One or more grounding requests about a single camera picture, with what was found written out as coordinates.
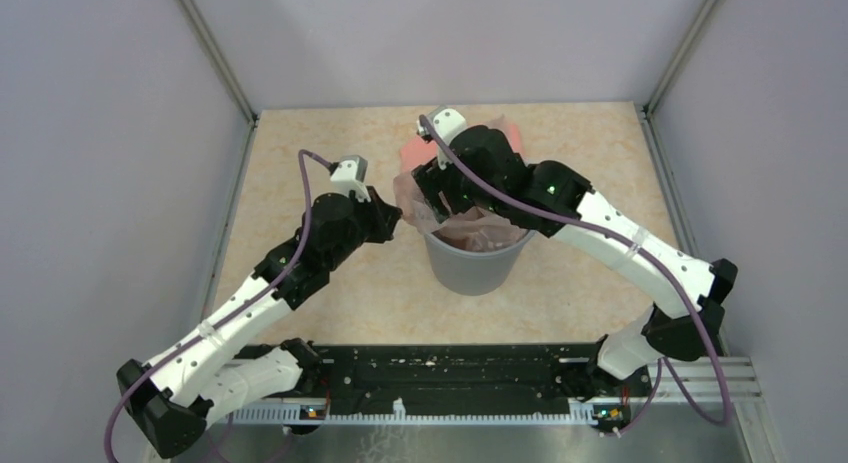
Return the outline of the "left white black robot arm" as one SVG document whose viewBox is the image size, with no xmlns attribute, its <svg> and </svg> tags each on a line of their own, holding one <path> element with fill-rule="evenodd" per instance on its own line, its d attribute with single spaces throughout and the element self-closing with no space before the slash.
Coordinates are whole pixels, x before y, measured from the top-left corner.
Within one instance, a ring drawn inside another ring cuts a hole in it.
<svg viewBox="0 0 848 463">
<path fill-rule="evenodd" d="M 325 193 L 292 238 L 270 250 L 233 296 L 171 349 L 117 373 L 122 402 L 163 459 L 190 449 L 223 417 L 276 393 L 308 396 L 319 387 L 317 353 L 302 339 L 274 346 L 238 366 L 232 360 L 271 324 L 327 286 L 365 243 L 393 238 L 399 208 L 373 187 L 359 200 Z"/>
</svg>

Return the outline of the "grey plastic trash bin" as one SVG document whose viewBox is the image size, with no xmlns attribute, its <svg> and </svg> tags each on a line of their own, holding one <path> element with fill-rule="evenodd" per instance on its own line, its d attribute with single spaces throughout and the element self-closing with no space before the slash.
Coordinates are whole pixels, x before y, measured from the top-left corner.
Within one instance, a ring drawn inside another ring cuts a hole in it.
<svg viewBox="0 0 848 463">
<path fill-rule="evenodd" d="M 526 244 L 536 235 L 526 231 L 505 248 L 472 252 L 456 248 L 433 234 L 424 236 L 431 270 L 448 290 L 463 296 L 482 296 L 502 286 Z"/>
</svg>

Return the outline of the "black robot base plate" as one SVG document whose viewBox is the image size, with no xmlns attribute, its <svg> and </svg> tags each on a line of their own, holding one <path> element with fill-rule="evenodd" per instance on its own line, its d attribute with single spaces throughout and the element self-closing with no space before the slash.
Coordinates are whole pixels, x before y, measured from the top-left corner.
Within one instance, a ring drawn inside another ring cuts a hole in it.
<svg viewBox="0 0 848 463">
<path fill-rule="evenodd" d="M 593 343 L 316 345 L 319 367 L 282 398 L 317 398 L 333 416 L 565 415 L 578 404 L 650 393 L 646 368 L 619 381 L 594 370 Z"/>
</svg>

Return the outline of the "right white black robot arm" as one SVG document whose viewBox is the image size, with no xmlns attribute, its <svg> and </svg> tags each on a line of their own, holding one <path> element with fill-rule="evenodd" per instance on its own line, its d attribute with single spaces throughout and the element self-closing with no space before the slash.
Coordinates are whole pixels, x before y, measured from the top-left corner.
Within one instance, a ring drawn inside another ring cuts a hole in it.
<svg viewBox="0 0 848 463">
<path fill-rule="evenodd" d="M 651 299 L 643 316 L 598 343 L 586 368 L 594 392 L 614 394 L 638 368 L 657 360 L 717 359 L 723 303 L 738 275 L 734 263 L 707 262 L 674 248 L 567 165 L 525 162 L 500 130 L 420 116 L 418 134 L 438 148 L 412 173 L 437 221 L 485 209 L 581 250 Z"/>
</svg>

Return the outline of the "pink cloth towel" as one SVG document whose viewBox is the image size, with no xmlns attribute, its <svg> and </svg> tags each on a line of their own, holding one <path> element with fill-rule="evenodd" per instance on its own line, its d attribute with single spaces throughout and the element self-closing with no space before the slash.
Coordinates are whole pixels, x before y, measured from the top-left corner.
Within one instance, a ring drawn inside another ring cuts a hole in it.
<svg viewBox="0 0 848 463">
<path fill-rule="evenodd" d="M 485 122 L 484 125 L 503 132 L 511 149 L 522 158 L 525 157 L 523 139 L 517 124 L 506 116 L 501 115 L 498 118 Z M 435 144 L 425 143 L 421 137 L 414 136 L 399 150 L 399 156 L 400 172 L 410 172 L 436 157 L 437 149 Z"/>
</svg>

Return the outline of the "translucent pink trash bag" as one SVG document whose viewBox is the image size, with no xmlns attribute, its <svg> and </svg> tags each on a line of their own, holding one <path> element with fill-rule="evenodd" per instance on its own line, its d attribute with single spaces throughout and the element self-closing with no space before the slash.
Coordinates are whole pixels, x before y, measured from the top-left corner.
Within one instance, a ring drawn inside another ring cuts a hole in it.
<svg viewBox="0 0 848 463">
<path fill-rule="evenodd" d="M 393 179 L 395 205 L 402 210 L 403 220 L 422 235 L 433 234 L 466 251 L 487 252 L 514 244 L 527 231 L 479 207 L 438 223 L 414 182 L 412 171 L 400 172 Z"/>
</svg>

